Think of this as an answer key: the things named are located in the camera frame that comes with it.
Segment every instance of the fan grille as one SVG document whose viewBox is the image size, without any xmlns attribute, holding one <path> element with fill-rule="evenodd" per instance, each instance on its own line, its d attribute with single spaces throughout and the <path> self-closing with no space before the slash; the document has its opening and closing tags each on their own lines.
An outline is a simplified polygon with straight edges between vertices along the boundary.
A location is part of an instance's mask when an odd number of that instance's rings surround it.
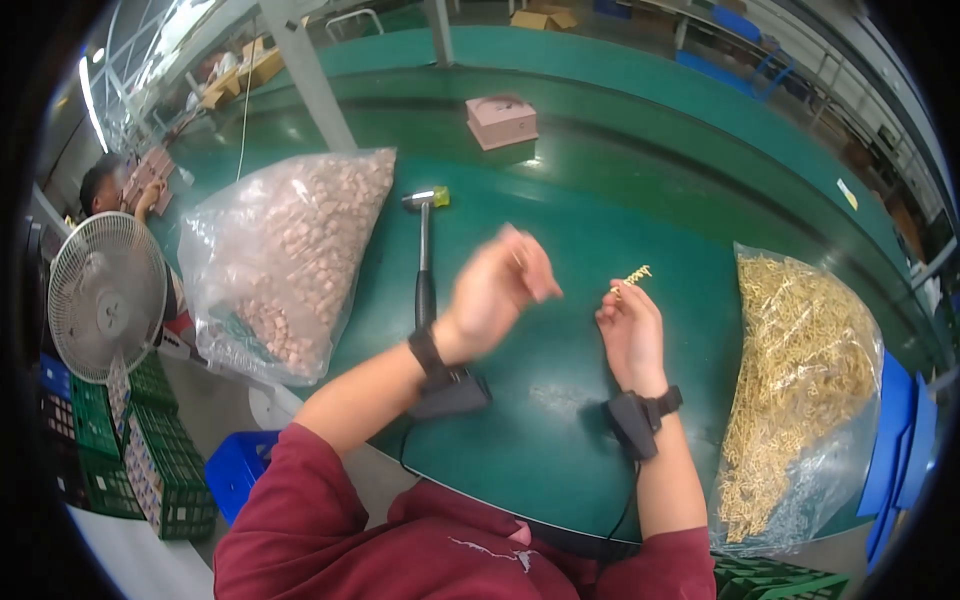
<svg viewBox="0 0 960 600">
<path fill-rule="evenodd" d="M 51 268 L 47 312 L 60 357 L 89 383 L 107 381 L 117 353 L 129 372 L 152 346 L 166 294 L 166 263 L 149 230 L 122 212 L 90 217 Z"/>
</svg>

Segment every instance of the maroon sweatshirt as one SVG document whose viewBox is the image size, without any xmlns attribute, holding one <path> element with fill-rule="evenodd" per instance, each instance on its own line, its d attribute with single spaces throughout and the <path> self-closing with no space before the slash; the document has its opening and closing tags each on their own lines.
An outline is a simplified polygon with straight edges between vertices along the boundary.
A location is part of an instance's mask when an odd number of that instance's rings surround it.
<svg viewBox="0 0 960 600">
<path fill-rule="evenodd" d="M 214 555 L 218 598 L 716 597 L 707 529 L 653 536 L 606 568 L 533 540 L 514 518 L 430 482 L 399 495 L 388 522 L 367 512 L 329 444 L 296 423 Z"/>
</svg>

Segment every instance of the hand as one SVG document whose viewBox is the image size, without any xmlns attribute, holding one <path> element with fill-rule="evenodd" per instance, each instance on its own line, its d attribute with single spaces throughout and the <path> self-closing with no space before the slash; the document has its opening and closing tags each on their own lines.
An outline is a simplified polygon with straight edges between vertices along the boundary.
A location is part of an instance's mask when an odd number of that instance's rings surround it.
<svg viewBox="0 0 960 600">
<path fill-rule="evenodd" d="M 167 182 L 164 180 L 153 180 L 147 183 L 143 188 L 143 195 L 140 196 L 140 202 L 136 204 L 137 210 L 147 211 L 156 204 L 162 194 L 167 189 Z"/>
<path fill-rule="evenodd" d="M 466 363 L 494 349 L 530 300 L 563 294 L 537 240 L 505 225 L 457 276 L 450 306 L 433 327 L 437 351 L 447 365 Z"/>
<path fill-rule="evenodd" d="M 622 279 L 610 282 L 621 298 L 607 293 L 595 314 L 613 377 L 624 391 L 660 397 L 667 391 L 663 372 L 663 321 L 646 292 Z"/>
</svg>

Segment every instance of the hammer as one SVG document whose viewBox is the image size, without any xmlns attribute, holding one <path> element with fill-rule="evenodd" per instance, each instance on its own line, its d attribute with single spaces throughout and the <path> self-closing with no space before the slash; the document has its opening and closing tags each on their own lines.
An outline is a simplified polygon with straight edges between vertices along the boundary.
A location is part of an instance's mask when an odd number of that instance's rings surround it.
<svg viewBox="0 0 960 600">
<path fill-rule="evenodd" d="M 414 297 L 414 326 L 420 329 L 437 319 L 437 293 L 430 272 L 430 208 L 450 204 L 450 191 L 438 185 L 431 190 L 407 194 L 402 201 L 408 211 L 420 211 L 420 270 Z"/>
</svg>

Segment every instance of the plastic bag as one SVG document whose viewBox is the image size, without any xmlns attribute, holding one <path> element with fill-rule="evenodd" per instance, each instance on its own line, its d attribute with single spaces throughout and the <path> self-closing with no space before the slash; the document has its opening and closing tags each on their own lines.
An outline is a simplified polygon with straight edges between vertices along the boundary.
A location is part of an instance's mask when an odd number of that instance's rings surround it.
<svg viewBox="0 0 960 600">
<path fill-rule="evenodd" d="M 326 374 L 395 161 L 287 158 L 184 215 L 177 258 L 203 358 L 285 385 Z"/>
<path fill-rule="evenodd" d="M 734 246 L 743 357 L 709 502 L 710 545 L 790 553 L 863 486 L 883 343 L 870 310 L 833 274 Z"/>
</svg>

